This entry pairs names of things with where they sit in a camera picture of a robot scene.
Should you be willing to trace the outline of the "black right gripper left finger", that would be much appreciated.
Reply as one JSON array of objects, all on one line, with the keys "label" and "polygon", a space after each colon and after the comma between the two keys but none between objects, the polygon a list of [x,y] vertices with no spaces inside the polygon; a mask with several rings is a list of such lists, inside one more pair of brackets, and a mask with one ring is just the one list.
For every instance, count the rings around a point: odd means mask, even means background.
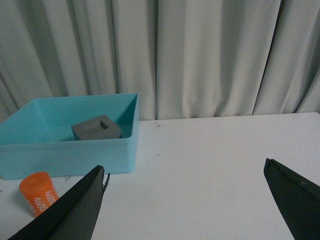
[{"label": "black right gripper left finger", "polygon": [[97,165],[11,240],[90,240],[110,175]]}]

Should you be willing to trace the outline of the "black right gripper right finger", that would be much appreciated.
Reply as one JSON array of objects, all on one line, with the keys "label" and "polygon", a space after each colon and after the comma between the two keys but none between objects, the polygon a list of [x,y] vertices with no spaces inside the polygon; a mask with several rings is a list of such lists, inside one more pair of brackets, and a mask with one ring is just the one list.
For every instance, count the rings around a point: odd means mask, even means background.
[{"label": "black right gripper right finger", "polygon": [[274,159],[263,174],[274,201],[295,240],[320,238],[320,186]]}]

